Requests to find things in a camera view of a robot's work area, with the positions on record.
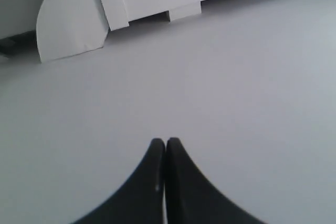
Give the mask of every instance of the quarter-circle cardboard piece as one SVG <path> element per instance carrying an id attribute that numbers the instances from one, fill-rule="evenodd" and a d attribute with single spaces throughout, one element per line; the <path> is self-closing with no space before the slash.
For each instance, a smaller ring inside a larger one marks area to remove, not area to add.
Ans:
<path id="1" fill-rule="evenodd" d="M 43 0 L 36 24 L 41 62 L 101 48 L 108 31 L 101 0 Z"/>
<path id="2" fill-rule="evenodd" d="M 97 209 L 74 224 L 163 224 L 165 145 L 153 139 L 129 179 Z"/>
<path id="3" fill-rule="evenodd" d="M 219 192 L 178 138 L 167 143 L 165 172 L 169 224 L 264 224 Z"/>

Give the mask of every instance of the white floor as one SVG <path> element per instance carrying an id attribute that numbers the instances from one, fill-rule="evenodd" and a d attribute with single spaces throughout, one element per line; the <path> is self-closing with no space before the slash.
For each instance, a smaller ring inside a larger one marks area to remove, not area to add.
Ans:
<path id="1" fill-rule="evenodd" d="M 170 136 L 265 222 L 333 223 L 335 17 L 335 0 L 213 0 L 94 52 L 2 63 L 0 223 L 78 219 Z"/>

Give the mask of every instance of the black curved object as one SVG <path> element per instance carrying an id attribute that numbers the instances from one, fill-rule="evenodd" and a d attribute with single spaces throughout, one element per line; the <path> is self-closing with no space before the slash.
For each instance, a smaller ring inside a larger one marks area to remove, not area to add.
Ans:
<path id="1" fill-rule="evenodd" d="M 153 139 L 123 186 L 75 224 L 162 224 L 164 156 L 163 141 Z"/>
<path id="2" fill-rule="evenodd" d="M 165 169 L 169 224 L 263 224 L 205 178 L 178 138 L 168 141 Z"/>

